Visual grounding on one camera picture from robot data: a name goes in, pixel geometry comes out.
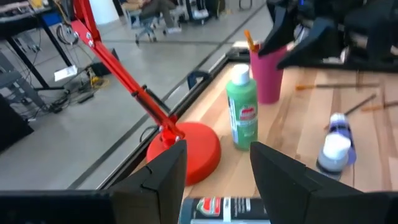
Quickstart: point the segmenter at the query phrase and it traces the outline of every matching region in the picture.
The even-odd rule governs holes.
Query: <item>red lamp arm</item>
[[[96,28],[89,0],[74,0],[73,3],[77,20],[73,21],[71,25],[79,38],[95,53],[109,71],[118,78],[129,93],[152,116],[155,122],[163,127],[163,138],[167,138],[168,141],[177,137],[180,139],[184,138],[184,133],[175,126],[176,120],[169,118],[160,109],[152,97],[141,88],[116,57],[102,44],[100,32]]]

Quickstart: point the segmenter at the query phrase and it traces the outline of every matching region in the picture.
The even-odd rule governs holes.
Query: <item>white cap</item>
[[[335,121],[346,121],[346,116],[342,113],[334,113],[330,116],[330,123]]]
[[[241,63],[232,68],[231,81],[235,85],[245,85],[250,81],[249,65]]]
[[[340,160],[347,155],[351,147],[351,140],[338,133],[330,133],[326,136],[323,145],[323,154],[333,160]]]

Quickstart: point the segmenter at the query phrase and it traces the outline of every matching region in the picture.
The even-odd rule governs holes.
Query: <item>concrete floor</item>
[[[181,34],[157,34],[158,43],[142,41],[137,47],[134,31],[120,21],[100,27],[104,44],[115,48],[121,63],[141,85],[146,84],[172,108],[188,92],[185,76],[199,68],[208,70],[249,29],[254,39],[264,39],[272,23],[265,0],[253,0],[248,11],[238,11],[238,0],[229,0],[232,14],[210,20],[204,26],[185,24]],[[53,73],[65,67],[44,32],[33,32],[42,51],[28,52],[38,71],[50,85]],[[1,50],[22,72],[26,68],[7,45]],[[83,45],[63,46],[79,67],[93,54]],[[153,124],[141,106],[113,76],[110,85],[81,105],[70,105],[59,114],[39,116],[31,122],[35,132],[0,154],[0,190],[95,189],[139,144],[141,132]],[[32,78],[32,84],[38,86]],[[48,102],[61,91],[41,91]],[[124,138],[122,144],[115,144]]]

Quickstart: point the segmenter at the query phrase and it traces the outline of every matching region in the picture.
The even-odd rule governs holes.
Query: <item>green squeeze bottle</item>
[[[257,85],[249,72],[249,65],[235,65],[226,85],[234,145],[244,151],[250,149],[251,142],[257,141],[258,127]]]

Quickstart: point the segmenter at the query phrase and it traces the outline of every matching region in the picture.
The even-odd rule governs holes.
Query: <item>wooden tabletop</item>
[[[259,196],[248,152],[234,148],[225,86],[227,65],[200,95],[179,122],[199,121],[213,128],[221,142],[221,161],[202,182],[186,187],[184,197]],[[324,127],[331,114],[344,113],[379,88],[314,89],[296,91],[297,84],[355,83],[353,72],[290,68],[284,71],[279,102],[259,105],[259,141],[314,168],[325,140]],[[363,82],[386,83],[386,100],[398,100],[398,74],[365,73]],[[378,105],[380,97],[367,106]],[[340,181],[362,190],[398,190],[398,107],[348,116],[357,161],[347,167]]]

